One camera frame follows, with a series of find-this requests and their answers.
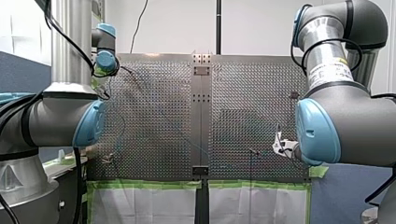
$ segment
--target metal bracket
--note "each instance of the metal bracket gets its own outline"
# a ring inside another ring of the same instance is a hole
[[[193,175],[209,175],[208,166],[192,166]]]
[[[192,54],[191,83],[191,141],[200,147],[191,153],[192,175],[203,179],[208,176],[209,127],[211,114],[210,54]]]

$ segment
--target gray wall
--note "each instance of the gray wall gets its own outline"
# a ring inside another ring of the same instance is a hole
[[[391,176],[390,168],[335,164],[313,180],[311,224],[361,224],[364,199]]]
[[[50,84],[50,67],[0,51],[0,92],[39,92]],[[40,159],[50,161],[58,157],[58,149],[40,148]],[[63,147],[70,153],[72,148]]]

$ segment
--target bolt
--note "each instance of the bolt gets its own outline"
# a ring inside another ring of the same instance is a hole
[[[64,205],[65,205],[64,201],[60,201],[60,202],[59,202],[59,205],[58,205],[58,206],[59,206],[58,209],[59,209],[59,210],[64,209]]]

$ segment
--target wire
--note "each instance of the wire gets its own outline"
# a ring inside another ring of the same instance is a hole
[[[303,66],[302,65],[300,65],[298,62],[297,62],[297,60],[296,60],[296,58],[294,57],[294,43],[297,43],[297,36],[298,36],[298,32],[299,32],[299,30],[300,30],[300,21],[301,21],[301,17],[303,16],[303,13],[305,12],[305,9],[306,8],[309,8],[309,7],[312,7],[312,5],[310,5],[310,4],[305,4],[305,5],[303,5],[303,7],[300,9],[300,12],[299,12],[299,14],[298,14],[298,16],[297,16],[297,23],[295,24],[295,28],[294,28],[294,32],[293,32],[293,37],[292,37],[292,40],[291,40],[291,44],[290,44],[290,56],[291,56],[291,59],[294,61],[294,63],[295,64],[297,64],[297,66],[299,66],[299,67],[301,67],[301,68],[303,68]]]
[[[4,198],[3,198],[3,196],[1,194],[0,194],[0,204],[3,205],[4,209],[6,210],[6,212],[9,215],[9,217],[11,218],[12,223],[20,224],[20,222],[18,221],[18,218],[15,215],[14,211],[12,211],[12,209],[9,207],[8,203],[6,202],[6,200],[4,200]]]
[[[312,49],[314,49],[315,47],[317,47],[317,46],[319,46],[319,45],[322,45],[322,44],[325,44],[325,43],[330,42],[330,41],[340,41],[341,43],[342,43],[342,42],[346,42],[346,43],[352,45],[353,47],[355,47],[355,50],[358,51],[358,53],[359,53],[359,60],[358,60],[358,62],[355,64],[355,66],[353,66],[353,67],[350,69],[351,72],[353,72],[355,69],[357,69],[357,68],[361,65],[361,61],[362,61],[362,59],[363,59],[363,51],[361,50],[361,47],[360,47],[357,43],[355,43],[355,42],[352,41],[352,40],[345,39],[345,38],[329,38],[329,39],[320,40],[319,42],[313,44],[311,47],[309,47],[309,48],[305,51],[305,53],[304,53],[304,55],[303,55],[303,58],[302,58],[302,60],[301,60],[301,66],[302,66],[302,68],[303,68],[303,71],[304,71],[304,74],[305,74],[305,75],[306,75],[306,67],[304,66],[304,64],[305,64],[305,60],[306,60],[306,57],[307,57],[307,55],[309,54],[309,52],[311,52]]]
[[[1,133],[3,132],[3,130],[5,129],[7,123],[18,113],[20,112],[22,109],[27,108],[31,105],[33,105],[35,102],[37,102],[40,97],[42,96],[43,91],[39,92],[38,94],[36,94],[35,96],[33,96],[29,102],[21,107],[19,107],[18,109],[15,109],[14,111],[10,112],[9,114],[7,114],[7,116],[2,120],[2,122],[0,123],[0,136]]]
[[[140,20],[142,20],[143,14],[146,11],[146,8],[148,6],[149,0],[146,0],[145,6],[143,7],[142,12],[140,13],[139,16],[139,20],[137,20],[137,26],[136,26],[136,30],[134,31],[134,37],[132,37],[132,44],[131,44],[131,50],[129,51],[129,53],[132,53],[132,50],[134,49],[134,38],[137,35],[137,32],[139,31],[139,27],[140,27]]]
[[[91,62],[91,59],[84,53],[84,51],[69,37],[67,36],[62,30],[61,28],[52,20],[52,15],[50,12],[50,0],[46,0],[46,8],[44,11],[44,16],[46,17],[46,22],[49,21],[50,25],[55,28],[55,30],[61,35],[63,36],[67,42],[69,42],[70,45],[72,45],[78,52],[78,54],[82,57],[82,59],[84,59],[84,61],[88,64],[88,66],[91,69],[91,73],[94,72],[94,67],[93,64]]]
[[[82,165],[81,165],[81,155],[79,154],[79,148],[73,147],[73,150],[75,153],[76,168],[77,168],[77,204],[73,218],[73,224],[78,224],[79,214],[81,211],[81,203],[82,203]]]
[[[387,181],[385,181],[378,189],[370,194],[365,200],[365,203],[370,205],[379,206],[377,203],[371,203],[371,201],[380,195],[385,189],[387,189],[396,180],[396,174],[392,175]]]
[[[396,98],[396,93],[382,93],[382,94],[374,95],[371,98],[378,99],[378,98],[384,98],[384,97]]]
[[[47,24],[47,26],[49,27],[49,29],[50,30],[52,30],[51,28],[50,28],[50,24],[49,24],[49,20],[48,20],[48,13],[50,12],[49,11],[49,7],[50,7],[50,0],[49,1],[46,1],[46,5],[45,5],[45,7],[44,7],[44,20],[46,21],[46,24]]]

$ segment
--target black pole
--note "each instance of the black pole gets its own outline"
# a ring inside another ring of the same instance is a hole
[[[218,1],[216,12],[216,54],[221,54],[221,0]]]

